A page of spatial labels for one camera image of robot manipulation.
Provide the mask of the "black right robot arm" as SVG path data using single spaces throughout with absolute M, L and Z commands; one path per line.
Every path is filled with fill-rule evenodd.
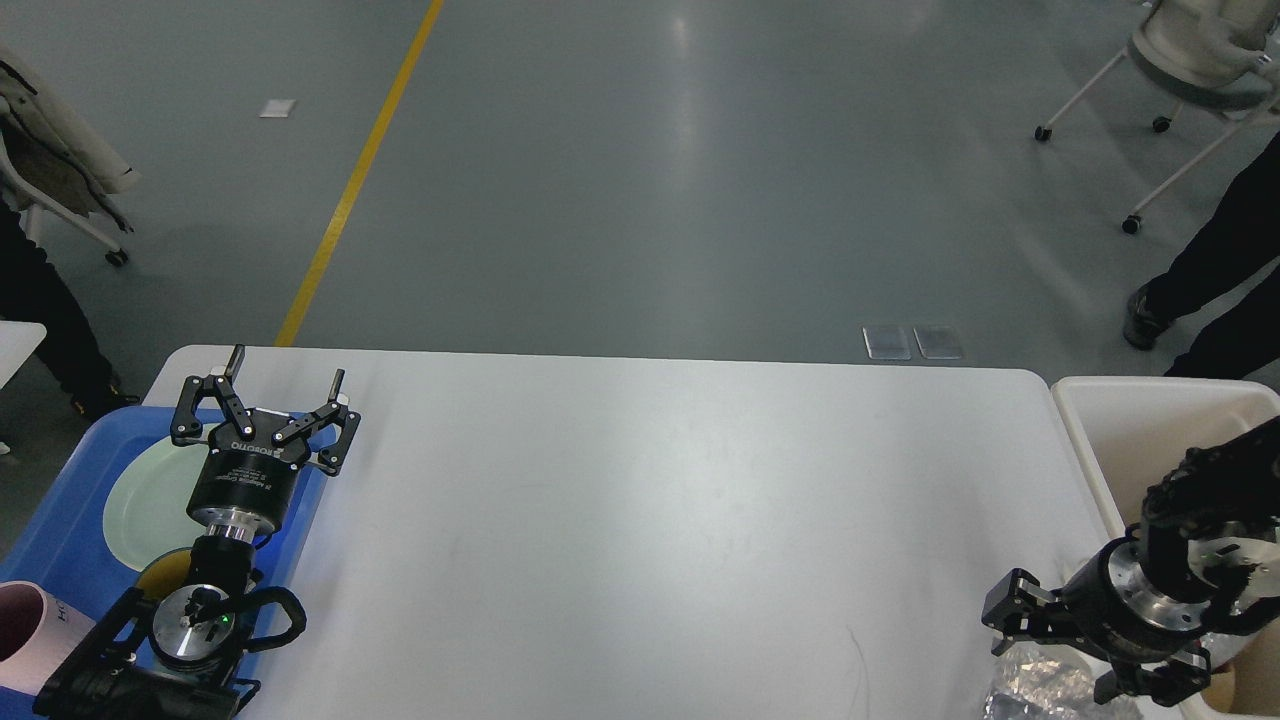
M 1184 459 L 1146 491 L 1140 516 L 1047 589 L 1015 568 L 986 596 L 1001 656 L 1065 644 L 1105 661 L 1098 705 L 1121 696 L 1172 707 L 1208 688 L 1208 634 L 1247 637 L 1277 618 L 1279 421 Z

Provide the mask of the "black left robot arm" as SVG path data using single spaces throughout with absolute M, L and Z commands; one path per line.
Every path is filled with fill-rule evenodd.
M 325 400 L 305 414 L 244 405 L 236 391 L 246 355 L 184 379 L 169 425 L 173 448 L 200 450 L 184 492 L 196 525 L 186 564 L 147 570 L 37 684 L 47 719 L 233 719 L 261 689 L 247 657 L 298 639 L 307 614 L 260 553 L 288 536 L 300 479 L 335 477 L 362 416 L 337 369 Z

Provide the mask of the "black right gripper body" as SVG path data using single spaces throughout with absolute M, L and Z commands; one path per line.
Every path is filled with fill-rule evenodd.
M 1143 560 L 1138 541 L 1107 543 L 1053 592 L 1039 642 L 1102 660 L 1119 682 L 1207 682 L 1201 637 L 1215 588 L 1188 568 Z

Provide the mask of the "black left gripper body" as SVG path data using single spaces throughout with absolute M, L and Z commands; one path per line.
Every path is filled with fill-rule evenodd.
M 187 516 L 202 527 L 239 527 L 252 536 L 282 529 L 305 462 L 319 450 L 314 438 L 328 439 L 329 429 L 312 430 L 280 447 L 274 437 L 294 418 L 269 409 L 252 409 L 255 434 L 242 439 L 224 421 L 207 438 L 209 450 L 187 503 Z

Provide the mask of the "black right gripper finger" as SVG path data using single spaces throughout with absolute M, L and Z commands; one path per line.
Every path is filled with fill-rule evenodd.
M 987 593 L 980 621 L 995 633 L 989 652 L 1000 657 L 1020 642 L 1062 639 L 1059 592 L 1046 589 L 1025 569 L 1012 569 Z
M 1121 697 L 1149 697 L 1161 707 L 1174 707 L 1207 689 L 1211 673 L 1194 664 L 1160 664 L 1148 670 L 1138 664 L 1114 662 L 1093 684 L 1093 702 L 1106 705 Z

